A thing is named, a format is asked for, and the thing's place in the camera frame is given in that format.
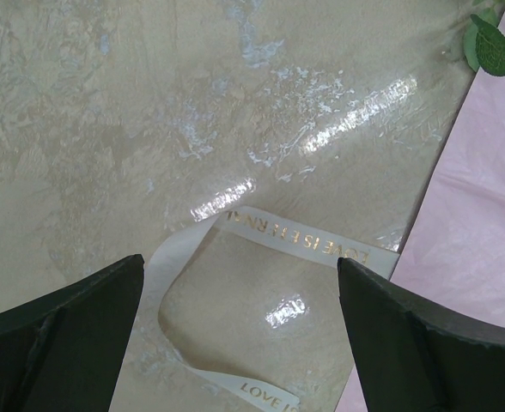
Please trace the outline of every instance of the white ribbon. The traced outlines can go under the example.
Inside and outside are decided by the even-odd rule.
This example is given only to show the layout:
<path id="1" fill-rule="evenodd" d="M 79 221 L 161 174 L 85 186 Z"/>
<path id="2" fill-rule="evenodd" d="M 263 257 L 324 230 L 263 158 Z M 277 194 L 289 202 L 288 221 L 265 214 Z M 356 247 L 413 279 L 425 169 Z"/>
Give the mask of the white ribbon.
<path id="1" fill-rule="evenodd" d="M 145 270 L 142 300 L 138 309 L 140 331 L 153 342 L 162 342 L 157 312 L 168 289 L 184 269 L 212 227 L 234 233 L 260 245 L 335 268 L 340 256 L 354 258 L 389 278 L 399 255 L 295 221 L 242 206 L 213 216 L 177 232 L 155 251 Z M 198 376 L 225 388 L 265 412 L 298 412 L 297 396 L 265 382 L 203 371 L 183 365 Z"/>

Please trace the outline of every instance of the green leaf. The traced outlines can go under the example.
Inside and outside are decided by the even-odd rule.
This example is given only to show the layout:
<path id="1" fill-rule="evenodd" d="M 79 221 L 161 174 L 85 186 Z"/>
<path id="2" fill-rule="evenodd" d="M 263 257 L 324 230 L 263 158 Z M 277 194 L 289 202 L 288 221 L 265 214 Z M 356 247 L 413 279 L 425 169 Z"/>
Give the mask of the green leaf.
<path id="1" fill-rule="evenodd" d="M 492 7 L 488 7 L 479 12 L 479 16 L 489 24 L 496 26 L 499 22 L 499 17 L 496 15 Z M 465 31 L 463 38 L 463 51 L 466 57 L 466 62 L 474 71 L 478 71 L 479 62 L 476 55 L 476 37 L 478 36 L 478 26 L 473 21 L 470 22 Z"/>
<path id="2" fill-rule="evenodd" d="M 504 34 L 478 15 L 471 15 L 471 18 L 478 26 L 476 56 L 479 65 L 492 76 L 505 76 Z"/>

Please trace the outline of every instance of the pink paper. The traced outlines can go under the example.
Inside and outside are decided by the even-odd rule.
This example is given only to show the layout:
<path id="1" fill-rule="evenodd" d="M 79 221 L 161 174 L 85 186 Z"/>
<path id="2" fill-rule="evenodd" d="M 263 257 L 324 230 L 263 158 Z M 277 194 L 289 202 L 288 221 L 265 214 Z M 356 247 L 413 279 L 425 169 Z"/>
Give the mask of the pink paper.
<path id="1" fill-rule="evenodd" d="M 505 77 L 477 74 L 392 281 L 505 327 Z M 360 411 L 354 369 L 337 412 Z"/>

